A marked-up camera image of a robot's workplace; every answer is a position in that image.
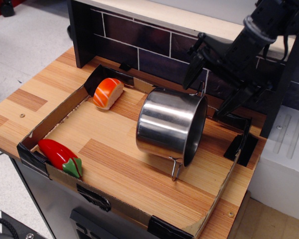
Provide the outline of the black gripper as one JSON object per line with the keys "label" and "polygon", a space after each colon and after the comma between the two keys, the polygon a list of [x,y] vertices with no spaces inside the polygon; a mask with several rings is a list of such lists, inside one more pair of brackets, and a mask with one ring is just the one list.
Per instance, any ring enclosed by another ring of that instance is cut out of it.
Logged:
{"label": "black gripper", "polygon": [[261,36],[244,28],[232,43],[221,42],[200,32],[188,51],[192,60],[187,68],[182,86],[187,90],[201,74],[209,69],[235,90],[215,111],[219,120],[237,108],[258,98],[265,90],[273,88],[271,80],[258,72],[254,60],[264,48]]}

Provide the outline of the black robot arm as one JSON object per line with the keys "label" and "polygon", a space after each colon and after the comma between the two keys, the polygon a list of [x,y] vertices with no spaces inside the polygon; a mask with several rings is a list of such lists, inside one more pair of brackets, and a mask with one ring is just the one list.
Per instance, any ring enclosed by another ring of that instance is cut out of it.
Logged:
{"label": "black robot arm", "polygon": [[232,43],[201,32],[188,51],[192,60],[182,82],[184,89],[193,84],[203,69],[211,70],[235,87],[215,111],[213,117],[217,120],[273,87],[273,82],[254,69],[252,62],[260,52],[266,57],[278,36],[284,38],[284,56],[287,56],[288,36],[299,33],[299,0],[260,0],[243,24],[243,30]]}

